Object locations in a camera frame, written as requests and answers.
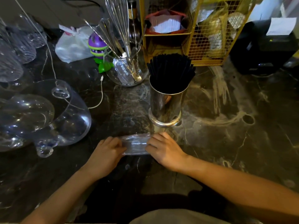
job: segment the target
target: bundle of black straws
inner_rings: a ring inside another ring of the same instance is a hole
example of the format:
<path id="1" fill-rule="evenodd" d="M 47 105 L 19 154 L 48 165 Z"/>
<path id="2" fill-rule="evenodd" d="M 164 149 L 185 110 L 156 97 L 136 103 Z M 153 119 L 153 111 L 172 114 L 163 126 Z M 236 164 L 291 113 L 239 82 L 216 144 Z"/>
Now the bundle of black straws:
<path id="1" fill-rule="evenodd" d="M 166 94 L 184 91 L 195 76 L 191 60 L 178 53 L 154 56 L 147 67 L 152 87 Z"/>

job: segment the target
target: hand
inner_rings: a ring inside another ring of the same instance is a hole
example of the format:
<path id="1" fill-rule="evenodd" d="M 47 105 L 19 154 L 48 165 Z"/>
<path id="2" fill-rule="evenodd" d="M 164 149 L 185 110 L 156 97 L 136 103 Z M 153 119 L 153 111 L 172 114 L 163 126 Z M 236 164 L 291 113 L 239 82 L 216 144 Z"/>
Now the hand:
<path id="1" fill-rule="evenodd" d="M 189 157 L 166 132 L 154 134 L 147 144 L 145 150 L 172 171 L 180 171 Z"/>
<path id="2" fill-rule="evenodd" d="M 108 137 L 106 140 L 101 140 L 80 170 L 89 174 L 94 181 L 99 180 L 116 167 L 125 150 L 118 138 Z"/>

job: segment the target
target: metal cup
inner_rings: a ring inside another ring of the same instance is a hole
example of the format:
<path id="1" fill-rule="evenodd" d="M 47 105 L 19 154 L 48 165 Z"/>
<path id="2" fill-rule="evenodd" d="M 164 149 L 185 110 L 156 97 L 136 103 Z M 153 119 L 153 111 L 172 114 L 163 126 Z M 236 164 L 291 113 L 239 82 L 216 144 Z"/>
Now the metal cup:
<path id="1" fill-rule="evenodd" d="M 176 94 L 161 93 L 150 83 L 150 108 L 149 118 L 153 124 L 159 127 L 172 127 L 177 125 L 182 117 L 182 103 L 187 88 Z"/>

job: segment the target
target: person's left hand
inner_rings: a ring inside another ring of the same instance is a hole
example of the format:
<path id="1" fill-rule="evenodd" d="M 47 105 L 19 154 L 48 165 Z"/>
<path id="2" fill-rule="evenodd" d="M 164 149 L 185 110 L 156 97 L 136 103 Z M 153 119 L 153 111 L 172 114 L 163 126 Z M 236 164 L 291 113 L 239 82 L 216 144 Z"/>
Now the person's left hand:
<path id="1" fill-rule="evenodd" d="M 80 170 L 90 175 L 94 181 L 99 180 L 116 167 L 125 150 L 118 138 L 108 137 L 106 140 L 101 140 Z"/>

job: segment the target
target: black printer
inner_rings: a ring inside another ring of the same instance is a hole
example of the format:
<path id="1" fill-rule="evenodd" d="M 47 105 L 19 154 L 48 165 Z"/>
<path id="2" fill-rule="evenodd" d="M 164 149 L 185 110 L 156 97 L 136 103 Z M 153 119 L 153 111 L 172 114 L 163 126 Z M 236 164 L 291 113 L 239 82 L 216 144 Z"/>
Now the black printer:
<path id="1" fill-rule="evenodd" d="M 230 52 L 237 70 L 245 74 L 272 74 L 299 49 L 294 33 L 266 36 L 271 20 L 245 24 Z"/>

